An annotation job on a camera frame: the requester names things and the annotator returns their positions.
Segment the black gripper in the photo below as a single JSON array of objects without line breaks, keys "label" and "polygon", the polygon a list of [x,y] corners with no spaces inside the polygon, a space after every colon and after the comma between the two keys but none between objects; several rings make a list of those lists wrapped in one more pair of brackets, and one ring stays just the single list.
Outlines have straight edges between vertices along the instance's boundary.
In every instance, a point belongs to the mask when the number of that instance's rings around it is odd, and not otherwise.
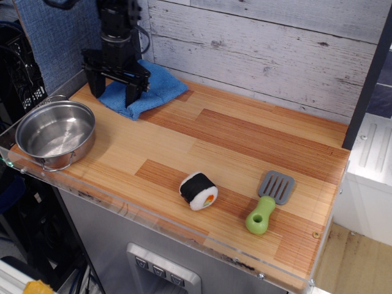
[{"label": "black gripper", "polygon": [[106,78],[126,85],[126,108],[137,101],[142,92],[149,90],[149,70],[139,64],[138,59],[147,49],[142,50],[139,33],[144,29],[131,29],[124,37],[101,33],[102,48],[84,49],[82,68],[88,85],[95,98],[106,90]]}]

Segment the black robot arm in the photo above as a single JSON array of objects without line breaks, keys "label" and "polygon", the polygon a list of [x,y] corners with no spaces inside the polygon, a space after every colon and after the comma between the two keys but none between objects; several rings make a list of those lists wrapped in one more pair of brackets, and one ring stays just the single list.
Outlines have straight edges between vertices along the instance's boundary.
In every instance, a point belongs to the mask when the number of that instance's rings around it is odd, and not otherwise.
[{"label": "black robot arm", "polygon": [[150,71],[139,62],[147,49],[142,50],[139,34],[148,33],[138,25],[141,7],[137,1],[97,1],[101,23],[100,50],[85,49],[83,70],[94,97],[106,90],[105,79],[110,78],[126,86],[124,105],[137,101],[149,90]]}]

